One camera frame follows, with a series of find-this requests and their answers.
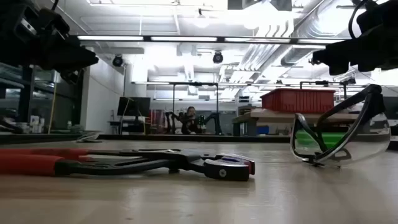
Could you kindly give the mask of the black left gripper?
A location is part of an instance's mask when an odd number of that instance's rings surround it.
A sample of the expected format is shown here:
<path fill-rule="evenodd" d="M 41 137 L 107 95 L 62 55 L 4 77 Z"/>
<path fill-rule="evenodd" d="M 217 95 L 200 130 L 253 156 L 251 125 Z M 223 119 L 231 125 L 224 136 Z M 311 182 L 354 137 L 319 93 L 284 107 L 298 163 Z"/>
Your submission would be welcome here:
<path fill-rule="evenodd" d="M 12 66 L 36 64 L 62 72 L 68 84 L 77 84 L 81 68 L 98 63 L 98 57 L 78 45 L 70 27 L 51 9 L 37 8 L 31 0 L 0 0 L 0 62 Z"/>

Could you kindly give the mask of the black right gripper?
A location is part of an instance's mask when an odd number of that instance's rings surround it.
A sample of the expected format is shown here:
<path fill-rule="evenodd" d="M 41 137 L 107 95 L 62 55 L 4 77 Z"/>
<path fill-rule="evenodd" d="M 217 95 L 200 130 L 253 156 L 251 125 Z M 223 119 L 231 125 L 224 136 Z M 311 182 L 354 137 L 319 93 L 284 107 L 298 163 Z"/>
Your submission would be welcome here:
<path fill-rule="evenodd" d="M 327 65 L 330 75 L 346 73 L 350 66 L 361 72 L 398 68 L 398 0 L 362 0 L 358 6 L 366 9 L 356 19 L 359 38 L 328 44 L 312 54 L 312 64 Z"/>

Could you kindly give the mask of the green plastic bin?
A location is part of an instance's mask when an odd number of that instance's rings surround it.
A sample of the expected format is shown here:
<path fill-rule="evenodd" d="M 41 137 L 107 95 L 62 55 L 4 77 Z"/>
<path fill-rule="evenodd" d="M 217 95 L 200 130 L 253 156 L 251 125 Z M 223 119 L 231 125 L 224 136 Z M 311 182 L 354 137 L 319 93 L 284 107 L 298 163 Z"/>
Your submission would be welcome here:
<path fill-rule="evenodd" d="M 322 138 L 325 146 L 329 149 L 333 147 L 336 143 L 338 143 L 344 135 L 344 133 L 323 133 Z M 318 146 L 316 140 L 314 140 L 311 135 L 303 130 L 299 130 L 298 132 L 296 132 L 295 143 L 301 146 Z"/>

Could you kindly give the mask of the LED light bar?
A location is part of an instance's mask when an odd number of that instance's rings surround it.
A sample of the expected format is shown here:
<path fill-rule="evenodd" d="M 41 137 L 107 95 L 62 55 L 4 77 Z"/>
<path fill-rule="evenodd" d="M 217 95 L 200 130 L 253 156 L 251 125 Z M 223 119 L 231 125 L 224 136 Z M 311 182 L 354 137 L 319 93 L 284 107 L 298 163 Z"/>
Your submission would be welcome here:
<path fill-rule="evenodd" d="M 216 37 L 216 36 L 169 36 L 169 35 L 78 35 L 80 41 L 95 42 L 198 42 L 237 44 L 299 44 L 327 45 L 346 39 L 300 39 L 290 37 Z"/>

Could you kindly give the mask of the black background rig frame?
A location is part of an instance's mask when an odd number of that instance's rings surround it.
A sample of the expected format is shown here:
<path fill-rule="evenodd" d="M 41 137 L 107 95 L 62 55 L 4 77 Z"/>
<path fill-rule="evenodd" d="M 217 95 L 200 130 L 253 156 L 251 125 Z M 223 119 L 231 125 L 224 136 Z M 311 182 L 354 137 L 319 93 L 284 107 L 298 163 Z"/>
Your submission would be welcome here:
<path fill-rule="evenodd" d="M 170 82 L 170 85 L 173 86 L 172 89 L 172 111 L 165 113 L 166 117 L 166 122 L 167 122 L 167 133 L 169 134 L 175 134 L 175 123 L 172 122 L 172 125 L 170 125 L 170 120 L 173 120 L 177 118 L 177 115 L 174 113 L 175 111 L 175 87 L 177 85 L 188 85 L 188 86 L 215 86 L 216 87 L 216 114 L 217 116 L 214 119 L 215 121 L 215 134 L 216 135 L 222 135 L 222 130 L 220 126 L 220 119 L 219 119 L 219 84 L 217 83 L 212 83 L 212 82 Z"/>

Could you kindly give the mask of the red storage bin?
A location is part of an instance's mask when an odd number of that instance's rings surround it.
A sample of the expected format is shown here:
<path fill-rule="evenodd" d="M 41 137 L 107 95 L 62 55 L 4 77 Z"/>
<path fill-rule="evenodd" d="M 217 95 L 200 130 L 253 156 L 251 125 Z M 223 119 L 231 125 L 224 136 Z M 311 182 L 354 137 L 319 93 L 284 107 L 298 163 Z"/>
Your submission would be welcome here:
<path fill-rule="evenodd" d="M 262 108 L 283 113 L 322 114 L 334 107 L 334 90 L 278 88 L 261 96 Z"/>

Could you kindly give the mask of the black computer monitor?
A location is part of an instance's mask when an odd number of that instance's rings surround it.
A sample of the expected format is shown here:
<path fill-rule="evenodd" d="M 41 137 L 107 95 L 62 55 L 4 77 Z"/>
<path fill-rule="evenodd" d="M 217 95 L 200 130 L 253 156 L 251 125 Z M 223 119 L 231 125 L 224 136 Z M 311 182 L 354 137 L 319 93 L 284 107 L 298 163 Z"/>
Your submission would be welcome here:
<path fill-rule="evenodd" d="M 120 97 L 118 116 L 145 116 L 150 115 L 150 101 L 147 97 Z"/>

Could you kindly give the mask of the wooden workbench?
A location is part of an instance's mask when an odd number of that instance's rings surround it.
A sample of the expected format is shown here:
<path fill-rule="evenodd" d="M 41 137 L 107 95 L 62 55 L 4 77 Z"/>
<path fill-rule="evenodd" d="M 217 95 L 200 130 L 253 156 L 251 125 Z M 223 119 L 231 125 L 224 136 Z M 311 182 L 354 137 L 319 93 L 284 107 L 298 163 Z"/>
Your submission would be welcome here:
<path fill-rule="evenodd" d="M 354 121 L 359 114 L 337 113 L 331 115 L 326 121 Z M 232 120 L 233 136 L 241 135 L 241 124 L 247 124 L 247 135 L 257 136 L 257 127 L 269 124 L 284 123 L 292 124 L 294 121 L 294 113 L 281 113 L 267 109 L 256 108 L 243 115 L 239 115 Z M 308 124 L 316 124 L 321 114 L 304 114 Z"/>

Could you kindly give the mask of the clear safety glasses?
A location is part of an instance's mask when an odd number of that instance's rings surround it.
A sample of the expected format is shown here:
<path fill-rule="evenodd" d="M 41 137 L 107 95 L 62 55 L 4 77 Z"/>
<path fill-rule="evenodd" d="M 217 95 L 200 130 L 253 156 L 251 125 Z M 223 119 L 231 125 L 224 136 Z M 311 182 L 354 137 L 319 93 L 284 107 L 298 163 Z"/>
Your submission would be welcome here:
<path fill-rule="evenodd" d="M 323 113 L 314 126 L 307 123 L 303 114 L 296 113 L 290 136 L 292 154 L 313 166 L 336 166 L 370 159 L 388 148 L 391 128 L 385 115 L 382 87 L 370 84 L 355 95 L 343 100 Z M 337 113 L 359 114 L 354 121 L 326 121 Z M 317 147 L 295 143 L 295 135 L 303 130 L 318 143 Z M 344 133 L 333 147 L 327 148 L 323 133 Z"/>

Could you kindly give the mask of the person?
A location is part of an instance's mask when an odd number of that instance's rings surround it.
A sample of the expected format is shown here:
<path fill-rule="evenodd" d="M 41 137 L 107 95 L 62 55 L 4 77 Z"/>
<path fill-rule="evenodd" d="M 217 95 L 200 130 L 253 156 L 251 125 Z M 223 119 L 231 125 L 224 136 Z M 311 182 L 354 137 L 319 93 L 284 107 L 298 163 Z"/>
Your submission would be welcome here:
<path fill-rule="evenodd" d="M 181 120 L 183 134 L 201 134 L 201 126 L 196 122 L 196 109 L 193 106 L 187 108 L 187 112 L 183 115 Z"/>

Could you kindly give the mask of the red-handled black pliers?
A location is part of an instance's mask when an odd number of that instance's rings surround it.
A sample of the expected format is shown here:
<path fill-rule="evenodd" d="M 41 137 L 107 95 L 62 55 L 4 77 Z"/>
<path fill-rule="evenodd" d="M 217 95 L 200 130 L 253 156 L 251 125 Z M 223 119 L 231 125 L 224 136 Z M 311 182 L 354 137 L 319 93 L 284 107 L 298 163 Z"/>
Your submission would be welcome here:
<path fill-rule="evenodd" d="M 256 171 L 254 160 L 248 157 L 182 149 L 0 149 L 0 174 L 129 175 L 159 168 L 192 170 L 231 181 L 247 181 Z"/>

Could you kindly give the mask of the black table frame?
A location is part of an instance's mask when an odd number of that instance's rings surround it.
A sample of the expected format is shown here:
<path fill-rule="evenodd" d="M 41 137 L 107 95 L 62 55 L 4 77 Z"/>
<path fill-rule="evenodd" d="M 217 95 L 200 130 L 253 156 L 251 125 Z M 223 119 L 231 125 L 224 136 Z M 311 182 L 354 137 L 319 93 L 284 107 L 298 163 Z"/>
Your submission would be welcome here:
<path fill-rule="evenodd" d="M 0 145 L 43 142 L 76 141 L 79 134 L 1 134 Z M 117 135 L 100 134 L 97 140 L 112 141 L 182 141 L 182 142 L 239 142 L 239 143 L 289 143 L 289 136 L 212 136 L 212 135 Z"/>

